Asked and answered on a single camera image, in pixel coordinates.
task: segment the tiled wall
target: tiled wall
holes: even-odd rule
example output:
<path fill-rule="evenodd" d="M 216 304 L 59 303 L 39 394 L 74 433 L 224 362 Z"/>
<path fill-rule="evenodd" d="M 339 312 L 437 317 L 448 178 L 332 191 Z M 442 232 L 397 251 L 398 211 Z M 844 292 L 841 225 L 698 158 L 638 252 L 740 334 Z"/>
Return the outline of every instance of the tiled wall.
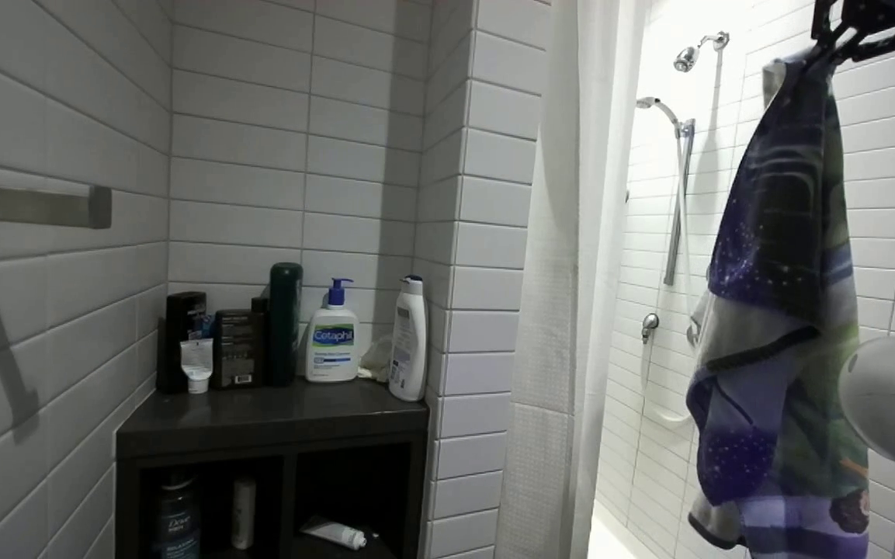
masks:
<path fill-rule="evenodd" d="M 423 557 L 494 554 L 550 7 L 435 0 L 415 270 L 432 407 Z"/>
<path fill-rule="evenodd" d="M 689 177 L 696 293 L 706 286 L 699 270 L 709 264 L 732 174 L 763 110 L 761 67 L 810 46 L 812 10 L 810 0 L 660 0 L 650 12 L 638 96 L 660 96 L 680 118 L 696 118 Z M 682 47 L 720 29 L 732 34 L 720 66 L 706 47 L 691 73 L 671 67 Z M 834 92 L 847 151 L 862 339 L 872 339 L 895 333 L 895 54 L 844 64 Z M 675 187 L 674 138 L 663 114 L 638 110 L 630 163 L 597 499 L 658 557 L 741 557 L 739 550 L 709 547 L 688 527 L 685 516 L 698 488 L 693 429 L 665 429 L 650 413 L 655 406 L 684 413 L 693 366 L 683 333 L 685 301 L 677 289 L 660 285 Z M 654 309 L 661 328 L 650 348 L 645 399 L 640 373 L 647 361 L 639 331 L 641 318 Z M 895 538 L 895 464 L 875 453 L 870 460 L 869 556 L 888 559 Z"/>
<path fill-rule="evenodd" d="M 411 271 L 430 6 L 178 0 L 170 289 L 246 308 L 301 262 L 302 322 L 355 280 L 359 340 Z"/>
<path fill-rule="evenodd" d="M 168 9 L 0 0 L 0 183 L 113 188 L 113 229 L 0 223 L 0 558 L 113 554 L 113 430 L 166 289 Z"/>

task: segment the pump dispenser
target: pump dispenser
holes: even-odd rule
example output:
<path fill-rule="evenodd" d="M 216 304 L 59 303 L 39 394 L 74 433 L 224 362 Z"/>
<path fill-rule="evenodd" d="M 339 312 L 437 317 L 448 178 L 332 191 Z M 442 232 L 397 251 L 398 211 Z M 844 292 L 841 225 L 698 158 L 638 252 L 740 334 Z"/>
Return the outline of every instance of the pump dispenser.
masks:
<path fill-rule="evenodd" d="M 334 277 L 323 308 L 317 309 L 309 321 L 306 330 L 309 336 L 306 380 L 309 382 L 344 382 L 358 375 L 358 318 L 354 311 L 344 307 L 347 300 L 344 283 L 354 283 L 354 280 Z"/>

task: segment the white cloth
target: white cloth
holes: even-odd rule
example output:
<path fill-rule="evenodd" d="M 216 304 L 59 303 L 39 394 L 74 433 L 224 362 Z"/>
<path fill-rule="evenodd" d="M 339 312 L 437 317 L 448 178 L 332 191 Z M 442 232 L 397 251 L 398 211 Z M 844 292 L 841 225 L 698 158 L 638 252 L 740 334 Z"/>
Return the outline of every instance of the white cloth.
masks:
<path fill-rule="evenodd" d="M 644 0 L 551 4 L 497 558 L 585 558 Z"/>

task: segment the dark green bottle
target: dark green bottle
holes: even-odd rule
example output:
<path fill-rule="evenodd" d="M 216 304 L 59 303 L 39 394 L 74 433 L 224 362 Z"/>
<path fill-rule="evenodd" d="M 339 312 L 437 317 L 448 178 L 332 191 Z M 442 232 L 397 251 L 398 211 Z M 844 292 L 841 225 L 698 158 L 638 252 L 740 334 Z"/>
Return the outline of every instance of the dark green bottle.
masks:
<path fill-rule="evenodd" d="M 271 266 L 269 281 L 269 372 L 264 384 L 288 386 L 295 381 L 299 355 L 299 304 L 302 266 L 281 262 Z"/>

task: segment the shower floor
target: shower floor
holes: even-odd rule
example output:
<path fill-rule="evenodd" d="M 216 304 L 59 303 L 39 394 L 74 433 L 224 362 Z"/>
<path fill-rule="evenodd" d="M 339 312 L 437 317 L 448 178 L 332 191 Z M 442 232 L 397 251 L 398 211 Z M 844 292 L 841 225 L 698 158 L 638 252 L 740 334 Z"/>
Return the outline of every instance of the shower floor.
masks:
<path fill-rule="evenodd" d="M 588 559 L 657 559 L 645 545 L 619 523 L 601 503 L 592 509 Z"/>

